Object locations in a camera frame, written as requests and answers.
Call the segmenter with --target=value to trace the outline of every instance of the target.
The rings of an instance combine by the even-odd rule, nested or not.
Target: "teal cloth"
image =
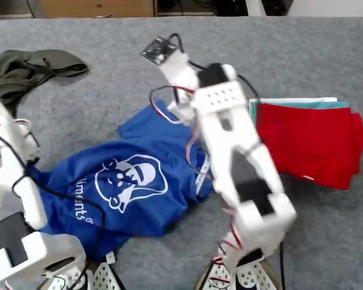
[[[347,101],[316,101],[314,103],[269,103],[266,104],[294,107],[294,108],[306,108],[306,109],[338,109],[347,108],[350,103]],[[257,103],[250,103],[250,116],[253,119],[254,124],[257,123]]]

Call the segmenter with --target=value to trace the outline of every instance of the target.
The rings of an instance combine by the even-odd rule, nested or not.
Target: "white logo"
[[[132,201],[163,195],[168,183],[160,165],[157,158],[142,154],[104,162],[94,177],[98,194],[110,208],[121,213]]]

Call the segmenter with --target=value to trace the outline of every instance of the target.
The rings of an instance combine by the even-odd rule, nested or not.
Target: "olive green cloth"
[[[31,89],[52,77],[73,77],[88,71],[78,57],[63,50],[7,50],[0,54],[0,101],[16,116],[16,107]]]

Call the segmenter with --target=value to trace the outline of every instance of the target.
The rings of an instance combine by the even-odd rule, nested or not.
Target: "wooden cabinet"
[[[153,17],[154,0],[42,0],[49,18]]]

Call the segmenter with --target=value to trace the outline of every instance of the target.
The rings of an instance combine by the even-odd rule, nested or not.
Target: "circuit board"
[[[161,65],[177,50],[177,46],[167,39],[154,39],[140,55],[155,65]]]

